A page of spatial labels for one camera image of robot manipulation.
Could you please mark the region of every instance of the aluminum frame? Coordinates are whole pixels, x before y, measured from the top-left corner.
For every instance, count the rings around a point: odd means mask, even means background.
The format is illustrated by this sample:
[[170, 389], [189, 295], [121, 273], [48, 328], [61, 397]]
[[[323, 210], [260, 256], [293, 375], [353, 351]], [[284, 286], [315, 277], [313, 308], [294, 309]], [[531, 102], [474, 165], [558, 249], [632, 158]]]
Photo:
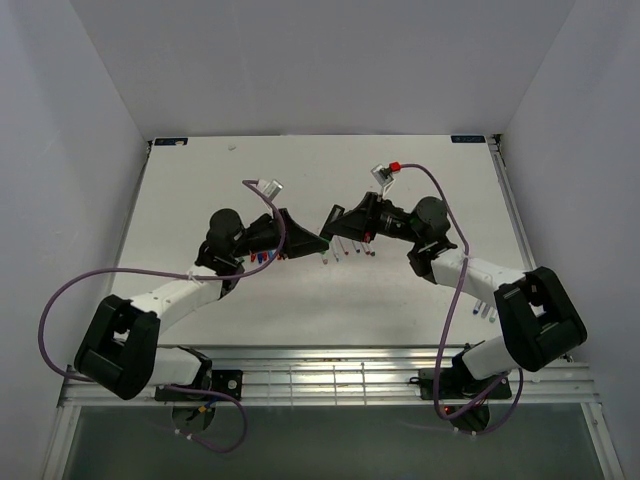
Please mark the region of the aluminum frame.
[[[487, 143], [523, 261], [527, 268], [535, 268], [502, 156], [494, 138], [488, 137]], [[460, 347], [452, 345], [445, 350], [445, 367]], [[435, 365], [436, 347], [194, 348], [214, 358], [216, 368], [244, 371], [243, 405], [246, 406], [432, 404], [420, 399], [418, 387], [410, 385], [408, 379], [416, 376], [418, 369]], [[515, 389], [517, 375], [512, 374], [509, 380]], [[154, 388], [147, 387], [135, 399], [123, 401], [100, 386], [67, 382], [62, 389], [43, 478], [62, 478], [82, 406], [167, 405], [156, 402], [153, 395]], [[604, 477], [607, 480], [624, 478], [587, 364], [558, 360], [540, 372], [525, 372], [520, 401], [525, 404], [580, 403]], [[492, 400], [492, 403], [510, 403], [510, 400]]]

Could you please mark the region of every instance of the white wall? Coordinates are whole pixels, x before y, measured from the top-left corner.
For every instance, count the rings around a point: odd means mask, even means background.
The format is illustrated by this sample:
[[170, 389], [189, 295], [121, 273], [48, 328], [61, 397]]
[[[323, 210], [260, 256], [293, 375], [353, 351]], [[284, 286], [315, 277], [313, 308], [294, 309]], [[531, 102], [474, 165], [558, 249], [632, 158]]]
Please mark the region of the white wall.
[[[38, 355], [38, 317], [63, 281], [113, 263], [145, 143], [67, 0], [0, 0], [0, 65], [0, 465], [32, 479], [62, 383]], [[55, 309], [59, 364], [102, 285]]]
[[574, 0], [72, 0], [146, 138], [501, 132]]
[[640, 475], [640, 4], [578, 0], [505, 134], [505, 158], [539, 263], [589, 330], [604, 413]]

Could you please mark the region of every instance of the test tube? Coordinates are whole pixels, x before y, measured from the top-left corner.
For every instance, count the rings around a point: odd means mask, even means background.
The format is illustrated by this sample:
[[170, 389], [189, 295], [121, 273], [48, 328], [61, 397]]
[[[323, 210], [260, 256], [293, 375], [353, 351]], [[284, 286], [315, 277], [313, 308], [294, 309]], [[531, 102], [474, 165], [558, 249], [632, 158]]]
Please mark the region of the test tube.
[[473, 314], [477, 315], [481, 308], [482, 308], [482, 300], [478, 300], [476, 304], [473, 306]]
[[333, 241], [329, 242], [329, 246], [331, 247], [331, 253], [333, 254], [333, 258], [336, 259], [336, 262], [340, 262], [340, 257], [336, 253], [336, 249], [333, 246]]
[[344, 252], [345, 255], [349, 255], [349, 251], [344, 248], [344, 245], [342, 244], [342, 240], [340, 240], [340, 237], [336, 237], [336, 239], [338, 240], [338, 245], [340, 245], [340, 249]]
[[489, 305], [488, 303], [485, 303], [480, 316], [482, 318], [487, 318], [487, 315], [489, 315], [489, 310], [491, 310], [491, 305]]

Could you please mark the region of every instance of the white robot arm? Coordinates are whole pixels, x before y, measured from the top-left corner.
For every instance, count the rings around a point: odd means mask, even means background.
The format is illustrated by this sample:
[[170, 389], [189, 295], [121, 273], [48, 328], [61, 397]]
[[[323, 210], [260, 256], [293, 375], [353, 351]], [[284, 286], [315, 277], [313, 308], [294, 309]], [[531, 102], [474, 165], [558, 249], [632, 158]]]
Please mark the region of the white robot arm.
[[385, 199], [392, 173], [400, 168], [374, 168], [382, 193], [367, 192], [350, 211], [334, 205], [320, 236], [371, 242], [383, 235], [410, 242], [413, 248], [407, 257], [414, 273], [451, 288], [458, 288], [467, 261], [461, 291], [497, 309], [502, 336], [469, 346], [454, 357], [453, 366], [442, 373], [449, 390], [462, 391], [518, 367], [537, 371], [586, 341], [584, 324], [553, 271], [539, 267], [524, 272], [467, 258], [447, 238], [451, 223], [440, 198], [422, 198], [411, 212]]
[[[258, 182], [258, 188], [272, 200], [282, 186], [276, 181]], [[326, 240], [299, 226], [287, 209], [278, 212], [286, 232], [283, 257], [327, 250]], [[76, 354], [76, 370], [125, 400], [147, 385], [209, 389], [211, 359], [189, 348], [158, 348], [158, 337], [192, 311], [224, 298], [238, 283], [238, 279], [201, 281], [199, 277], [241, 276], [244, 257], [274, 250], [280, 239], [278, 224], [269, 214], [245, 228], [234, 210], [217, 211], [184, 280], [130, 299], [110, 295], [100, 302]]]

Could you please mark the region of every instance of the white tabletop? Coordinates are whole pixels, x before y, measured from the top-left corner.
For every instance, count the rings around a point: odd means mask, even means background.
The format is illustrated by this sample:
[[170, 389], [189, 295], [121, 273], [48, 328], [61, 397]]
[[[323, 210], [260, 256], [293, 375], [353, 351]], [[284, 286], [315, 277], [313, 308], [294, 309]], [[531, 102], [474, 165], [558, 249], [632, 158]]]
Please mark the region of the white tabletop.
[[[210, 216], [237, 210], [246, 225], [264, 204], [243, 179], [278, 179], [276, 199], [293, 219], [317, 232], [334, 203], [347, 210], [378, 190], [369, 173], [392, 161], [422, 163], [438, 178], [471, 254], [524, 268], [516, 235], [486, 144], [452, 144], [448, 136], [281, 136], [189, 138], [184, 146], [154, 146], [144, 174], [121, 266], [184, 272], [195, 260]], [[389, 197], [411, 210], [437, 195], [428, 177], [406, 170]], [[453, 229], [449, 238], [459, 244]], [[162, 344], [187, 345], [435, 345], [453, 290], [416, 277], [411, 245], [377, 237], [376, 257], [353, 252], [323, 265], [319, 255], [274, 262], [241, 280], [220, 302], [185, 317]], [[118, 275], [113, 293], [128, 297], [163, 279]], [[473, 316], [463, 294], [449, 344], [500, 334], [499, 322]]]

